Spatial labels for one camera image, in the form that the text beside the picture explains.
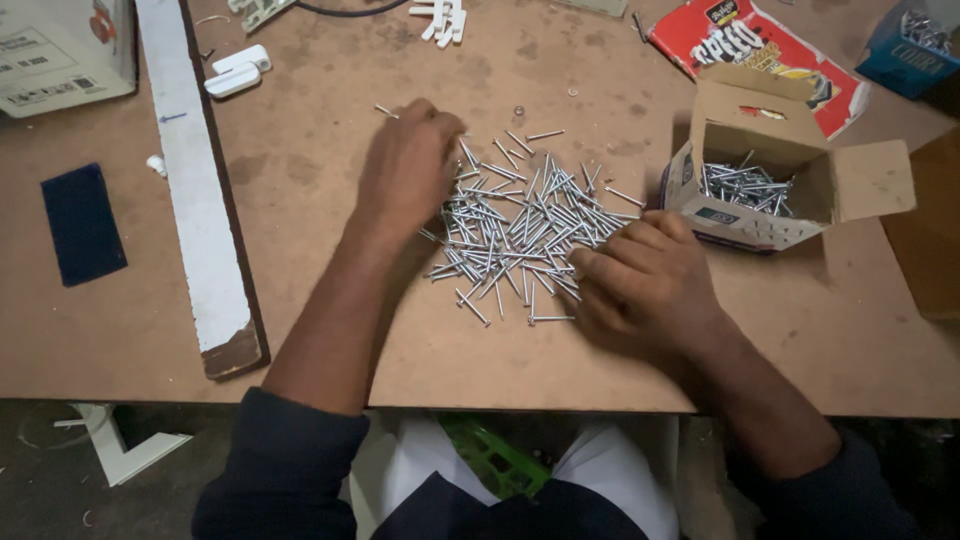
blue box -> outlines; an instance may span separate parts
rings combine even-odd
[[[922,47],[900,33],[907,10],[924,12],[953,34],[960,26],[956,0],[902,0],[876,25],[857,73],[901,96],[917,99],[960,68],[960,58]],[[954,49],[953,54],[960,54]]]

white pants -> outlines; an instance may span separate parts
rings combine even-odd
[[[446,432],[431,416],[422,413],[405,416],[399,422],[394,440],[378,426],[375,418],[372,420],[371,435],[353,462],[357,485],[351,490],[351,496],[366,499],[377,525],[434,472],[487,506],[499,503],[457,455]],[[613,422],[584,425],[554,467],[553,478],[599,493],[623,510],[650,540],[677,540],[680,526],[673,504],[672,477],[676,474],[678,422],[676,417],[651,420],[657,424],[654,433],[665,439],[665,446],[673,452],[665,467],[673,470],[661,475],[670,478],[655,479],[644,453]],[[640,431],[650,434],[650,430],[641,428]],[[655,444],[662,448],[663,442]],[[362,494],[353,492],[357,487]]]

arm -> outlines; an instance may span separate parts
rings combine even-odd
[[[227,467],[198,503],[196,537],[355,535],[337,495],[369,427],[362,412],[388,280],[446,197],[463,130],[419,99],[373,138],[341,242],[262,389],[240,405]]]
[[[876,462],[869,447],[846,444],[852,436],[842,439],[720,307],[704,250],[679,214],[645,212],[595,251],[575,250],[569,261],[582,277],[581,324],[611,342],[657,342],[683,359],[697,381],[693,398],[725,422],[756,468],[759,480],[745,491],[769,519],[802,537],[834,537],[843,528],[873,537],[862,527],[909,533],[912,523],[878,466],[863,466]],[[798,496],[791,488],[800,484]],[[841,485],[843,492],[835,491]],[[839,497],[849,504],[830,503]]]

person's left hand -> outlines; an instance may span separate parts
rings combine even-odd
[[[423,98],[389,117],[373,137],[360,176],[356,213],[403,236],[413,234],[449,195],[457,137],[467,130]]]

workbench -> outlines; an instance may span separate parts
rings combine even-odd
[[[894,3],[757,0],[850,71]],[[634,4],[628,13],[649,21],[676,3]],[[428,97],[466,120],[481,160],[495,160],[489,142],[505,128],[565,129],[539,147],[569,170],[603,163],[610,186],[654,200],[685,141],[696,87],[640,42],[630,18],[545,0],[464,5],[464,42],[443,51],[420,40],[427,23],[404,8],[361,19],[292,9],[250,37],[236,19],[196,27],[199,49],[217,50],[212,60],[260,43],[274,63],[259,87],[214,104],[274,354],[354,206],[367,143],[385,118],[374,103]],[[193,20],[230,14],[226,2],[190,6]],[[266,373],[204,377],[169,190],[144,164],[160,153],[146,71],[141,63],[135,95],[0,123],[0,397],[236,402]],[[516,106],[525,114],[514,115]],[[875,86],[866,113],[835,142],[903,138],[914,150],[954,124]],[[64,288],[38,184],[92,161],[103,167],[130,266]],[[614,211],[630,209],[598,196]],[[723,307],[825,414],[960,416],[960,339],[919,316],[878,220],[768,258],[707,250]],[[506,322],[484,329],[455,306],[454,286],[413,280],[370,406],[695,410],[658,369],[598,350],[566,323],[529,328],[512,292]],[[479,306],[493,314],[495,298]]]

